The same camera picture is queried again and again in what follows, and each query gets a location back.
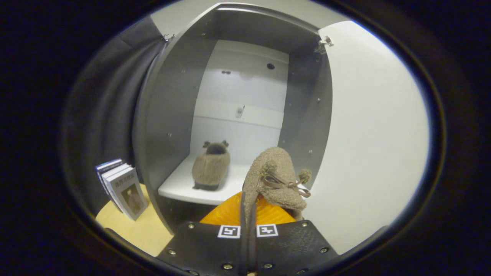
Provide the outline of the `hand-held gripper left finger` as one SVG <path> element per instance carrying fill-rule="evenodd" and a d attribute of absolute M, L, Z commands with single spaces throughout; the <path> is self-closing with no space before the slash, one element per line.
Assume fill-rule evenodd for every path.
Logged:
<path fill-rule="evenodd" d="M 157 259 L 192 276 L 246 276 L 242 198 L 241 192 L 230 197 L 204 223 L 182 224 Z"/>

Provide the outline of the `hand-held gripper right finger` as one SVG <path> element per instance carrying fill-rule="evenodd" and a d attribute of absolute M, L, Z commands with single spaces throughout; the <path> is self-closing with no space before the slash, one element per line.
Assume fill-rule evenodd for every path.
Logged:
<path fill-rule="evenodd" d="M 256 197 L 249 215 L 249 272 L 256 276 L 307 276 L 338 253 L 310 220 Z"/>

